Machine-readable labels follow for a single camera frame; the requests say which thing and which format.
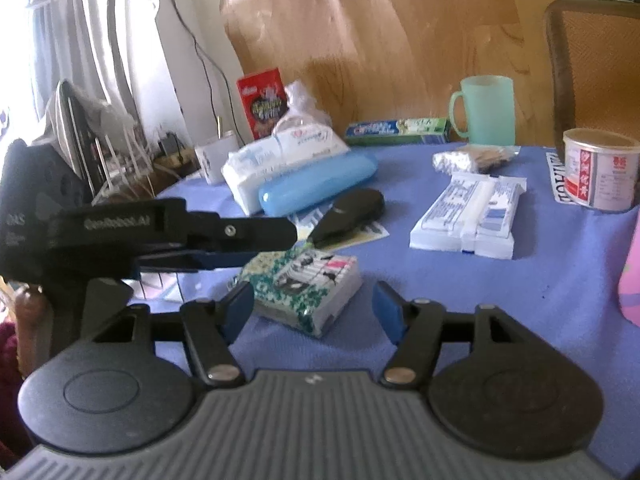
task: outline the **green mug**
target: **green mug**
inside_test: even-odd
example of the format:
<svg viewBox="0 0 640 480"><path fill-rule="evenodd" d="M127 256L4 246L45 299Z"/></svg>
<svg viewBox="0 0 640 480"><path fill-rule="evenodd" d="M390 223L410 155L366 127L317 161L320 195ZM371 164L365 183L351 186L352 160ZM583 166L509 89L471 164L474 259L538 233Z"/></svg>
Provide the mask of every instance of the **green mug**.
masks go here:
<svg viewBox="0 0 640 480"><path fill-rule="evenodd" d="M516 111L513 80L501 75L476 75L460 82L449 102L451 125L460 137L473 144L513 146L516 142ZM456 99L465 104L467 131L461 132L453 117Z"/></svg>

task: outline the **metal tin can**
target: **metal tin can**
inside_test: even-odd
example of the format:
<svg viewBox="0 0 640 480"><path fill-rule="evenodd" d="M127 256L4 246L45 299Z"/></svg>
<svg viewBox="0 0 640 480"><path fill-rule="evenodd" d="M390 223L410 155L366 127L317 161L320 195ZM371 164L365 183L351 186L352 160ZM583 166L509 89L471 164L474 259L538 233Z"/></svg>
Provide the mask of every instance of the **metal tin can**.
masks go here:
<svg viewBox="0 0 640 480"><path fill-rule="evenodd" d="M583 206L625 211L633 205L640 141L605 130L564 133L564 188Z"/></svg>

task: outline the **grey ribbed platform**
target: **grey ribbed platform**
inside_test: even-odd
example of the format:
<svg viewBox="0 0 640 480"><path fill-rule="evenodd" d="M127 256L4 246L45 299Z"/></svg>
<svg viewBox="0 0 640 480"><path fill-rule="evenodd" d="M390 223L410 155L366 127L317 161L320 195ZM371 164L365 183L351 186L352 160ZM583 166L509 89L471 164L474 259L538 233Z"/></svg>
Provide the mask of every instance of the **grey ribbed platform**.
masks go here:
<svg viewBox="0 0 640 480"><path fill-rule="evenodd" d="M206 396L162 442L110 458L38 447L3 480L611 480L584 452L546 463L483 456L413 392L367 372L258 372Z"/></svg>

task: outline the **white cup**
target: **white cup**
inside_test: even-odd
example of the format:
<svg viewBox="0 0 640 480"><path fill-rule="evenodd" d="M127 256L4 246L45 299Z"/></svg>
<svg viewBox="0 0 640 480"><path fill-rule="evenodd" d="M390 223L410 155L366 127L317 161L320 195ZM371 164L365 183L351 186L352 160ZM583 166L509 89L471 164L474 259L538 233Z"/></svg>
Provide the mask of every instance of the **white cup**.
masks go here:
<svg viewBox="0 0 640 480"><path fill-rule="evenodd" d="M235 132L225 132L221 139L196 147L196 156L208 184L219 184L225 181L220 170L229 158L229 153L236 152L238 149L238 137Z"/></svg>

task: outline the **table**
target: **table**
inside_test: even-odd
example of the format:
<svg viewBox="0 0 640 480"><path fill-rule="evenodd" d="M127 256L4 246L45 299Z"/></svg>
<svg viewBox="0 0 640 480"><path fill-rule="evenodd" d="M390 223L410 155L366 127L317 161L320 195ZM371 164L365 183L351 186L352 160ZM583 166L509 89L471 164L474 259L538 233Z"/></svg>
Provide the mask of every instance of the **table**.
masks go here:
<svg viewBox="0 0 640 480"><path fill-rule="evenodd" d="M385 195L381 222L390 236L341 251L358 257L363 287L323 339L254 315L233 354L249 377L257 368L366 368L377 376L394 352L370 306L377 280L389 282L407 299L431 298L453 311L497 304L596 379L606 405L590 450L617 475L627 475L640 462L640 328L620 314L616 291L638 208L606 214L555 202L545 149L524 147L497 172L527 177L513 225L513 260L412 250L409 232L450 179L431 165L431 155L444 149L364 148L379 160L379 171L367 185ZM162 193L169 196L185 198L190 210L242 216L225 185L187 180ZM181 276L184 299L221 298L236 272ZM176 304L157 302L152 309L175 310ZM468 351L467 345L446 347L441 362ZM186 367L179 346L159 345L158 355Z"/></svg>

